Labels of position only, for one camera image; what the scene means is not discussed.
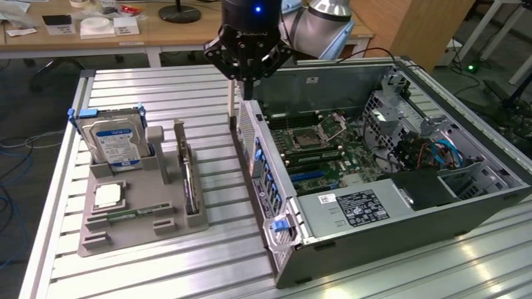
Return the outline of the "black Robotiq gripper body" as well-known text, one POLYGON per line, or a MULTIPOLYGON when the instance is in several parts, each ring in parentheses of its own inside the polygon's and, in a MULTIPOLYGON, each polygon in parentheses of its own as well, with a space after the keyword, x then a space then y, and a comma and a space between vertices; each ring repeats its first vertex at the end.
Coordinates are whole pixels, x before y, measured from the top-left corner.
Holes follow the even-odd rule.
POLYGON ((222 26, 231 26, 249 46, 249 79, 251 62, 259 44, 270 50, 282 41, 279 21, 282 1, 223 1, 222 26))

